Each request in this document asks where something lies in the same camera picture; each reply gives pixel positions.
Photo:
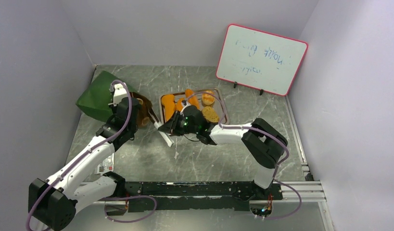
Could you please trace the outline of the orange fake croissant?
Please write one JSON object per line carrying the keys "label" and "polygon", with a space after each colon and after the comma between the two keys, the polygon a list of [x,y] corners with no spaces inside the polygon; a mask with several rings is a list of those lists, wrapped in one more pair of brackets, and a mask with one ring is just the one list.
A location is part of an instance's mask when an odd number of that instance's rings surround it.
{"label": "orange fake croissant", "polygon": [[186,105],[187,105],[186,99],[180,98],[176,103],[176,110],[181,112]]}

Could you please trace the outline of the tan round fake bun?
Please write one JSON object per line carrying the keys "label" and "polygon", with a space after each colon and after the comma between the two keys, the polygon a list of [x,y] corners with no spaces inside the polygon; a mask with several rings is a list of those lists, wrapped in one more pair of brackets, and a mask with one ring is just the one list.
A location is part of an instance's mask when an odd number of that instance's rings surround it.
{"label": "tan round fake bun", "polygon": [[218,123],[219,116],[217,112],[211,106],[206,106],[201,110],[204,118],[210,123]]}

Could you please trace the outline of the long orange fake baguette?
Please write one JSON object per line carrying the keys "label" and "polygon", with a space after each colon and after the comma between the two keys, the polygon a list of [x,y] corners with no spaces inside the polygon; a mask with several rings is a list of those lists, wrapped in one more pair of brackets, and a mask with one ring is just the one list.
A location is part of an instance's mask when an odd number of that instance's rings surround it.
{"label": "long orange fake baguette", "polygon": [[191,89],[185,90],[185,96],[187,97],[187,101],[195,106],[198,110],[200,110],[198,98],[194,95],[194,91]]}

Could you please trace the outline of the round orange fake bun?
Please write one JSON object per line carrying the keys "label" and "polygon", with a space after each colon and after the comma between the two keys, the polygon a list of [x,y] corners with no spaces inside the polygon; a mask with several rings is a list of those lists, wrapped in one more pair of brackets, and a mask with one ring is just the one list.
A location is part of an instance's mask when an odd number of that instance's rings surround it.
{"label": "round orange fake bun", "polygon": [[211,106],[215,103],[215,97],[214,97],[214,92],[211,90],[206,90],[203,94],[202,94],[202,104],[204,104],[205,106]]}

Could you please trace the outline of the silver metal tray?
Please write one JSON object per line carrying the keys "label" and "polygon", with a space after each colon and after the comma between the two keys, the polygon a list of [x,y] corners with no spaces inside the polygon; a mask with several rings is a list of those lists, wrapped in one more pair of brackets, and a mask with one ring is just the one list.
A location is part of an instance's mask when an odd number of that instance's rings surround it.
{"label": "silver metal tray", "polygon": [[[218,102],[217,100],[215,100],[215,102],[211,105],[213,107],[213,109],[215,110],[215,112],[221,117],[221,116],[225,116],[224,119],[222,120],[223,124],[229,124],[229,115],[227,112],[227,108],[225,106],[225,101],[224,101],[224,97],[222,96],[222,93],[219,89],[217,88],[210,88],[210,89],[202,89],[202,90],[195,90],[194,92],[205,92],[205,91],[212,91],[214,93],[214,95],[219,98]],[[174,92],[172,93],[172,95],[174,96],[174,102],[177,103],[181,98],[185,98],[186,94],[185,91],[181,91],[181,92]],[[165,123],[168,119],[165,116],[165,106],[163,104],[163,98],[165,95],[162,95],[159,97],[159,108],[160,108],[160,116],[161,116],[161,121],[162,123]]]}

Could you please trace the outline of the green brown paper bag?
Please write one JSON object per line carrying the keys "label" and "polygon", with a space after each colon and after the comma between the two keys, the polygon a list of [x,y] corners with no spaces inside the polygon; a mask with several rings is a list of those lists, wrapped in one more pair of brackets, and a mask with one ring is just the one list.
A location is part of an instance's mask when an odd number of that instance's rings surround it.
{"label": "green brown paper bag", "polygon": [[[106,122],[107,119],[112,115],[112,110],[109,107],[112,95],[110,92],[110,85],[118,77],[107,71],[101,71],[100,74],[92,81],[88,88],[80,95],[76,101],[76,106],[87,116],[96,119],[101,122]],[[131,85],[127,84],[127,88],[130,91],[130,95],[133,98],[142,99],[146,107],[151,109],[151,101],[138,93]]]}

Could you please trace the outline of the orange fake bread loaf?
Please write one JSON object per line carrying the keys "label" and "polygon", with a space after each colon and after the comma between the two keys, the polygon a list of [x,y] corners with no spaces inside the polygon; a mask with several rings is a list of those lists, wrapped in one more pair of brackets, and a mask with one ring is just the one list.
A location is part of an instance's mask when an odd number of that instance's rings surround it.
{"label": "orange fake bread loaf", "polygon": [[175,96],[173,94],[166,94],[161,98],[161,104],[164,107],[165,121],[167,122],[176,111]]}

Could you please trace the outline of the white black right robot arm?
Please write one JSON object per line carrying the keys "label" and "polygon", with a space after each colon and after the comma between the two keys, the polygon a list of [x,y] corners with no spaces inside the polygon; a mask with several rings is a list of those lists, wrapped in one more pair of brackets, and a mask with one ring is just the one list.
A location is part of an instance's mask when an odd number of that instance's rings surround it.
{"label": "white black right robot arm", "polygon": [[261,118],[243,125],[223,125],[208,121],[195,106],[186,106],[158,130],[172,136],[195,134],[206,145],[244,145],[259,165],[252,187],[257,199],[265,199],[270,194],[279,165],[290,155],[285,137]]}

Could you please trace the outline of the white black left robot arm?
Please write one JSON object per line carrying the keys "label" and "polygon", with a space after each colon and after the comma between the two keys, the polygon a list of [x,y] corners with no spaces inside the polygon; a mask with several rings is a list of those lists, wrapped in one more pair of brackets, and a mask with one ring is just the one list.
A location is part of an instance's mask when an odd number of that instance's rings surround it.
{"label": "white black left robot arm", "polygon": [[113,114],[72,161],[45,180],[35,179],[28,188],[28,217],[36,218],[47,230],[61,231],[74,216],[103,198],[120,200],[126,195],[125,179],[111,171],[98,180],[81,183],[104,159],[114,154],[124,143],[134,139],[137,114],[141,109],[138,99],[124,97],[112,107]]}

